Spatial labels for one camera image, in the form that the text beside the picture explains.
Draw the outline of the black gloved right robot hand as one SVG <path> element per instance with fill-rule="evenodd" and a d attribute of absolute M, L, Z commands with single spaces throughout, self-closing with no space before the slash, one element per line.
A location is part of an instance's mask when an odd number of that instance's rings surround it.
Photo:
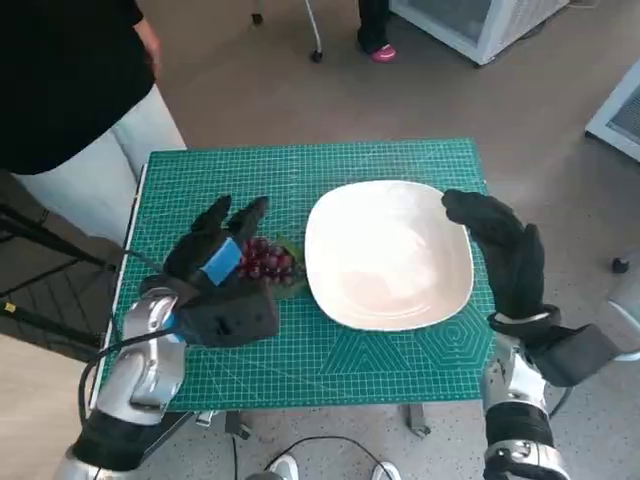
<path fill-rule="evenodd" d="M 522 320 L 543 311 L 545 253 L 534 224 L 522 224 L 494 197 L 449 189 L 446 215 L 463 225 L 484 257 L 496 311 Z"/>

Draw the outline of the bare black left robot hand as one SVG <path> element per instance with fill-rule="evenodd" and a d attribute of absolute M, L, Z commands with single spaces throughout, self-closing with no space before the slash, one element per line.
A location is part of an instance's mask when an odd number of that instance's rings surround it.
<path fill-rule="evenodd" d="M 231 203 L 231 196 L 221 196 L 200 213 L 169 252 L 162 270 L 146 277 L 139 292 L 165 288 L 185 303 L 200 295 L 218 293 L 229 284 L 244 243 L 257 232 L 269 199 L 256 197 L 234 214 L 229 213 Z"/>

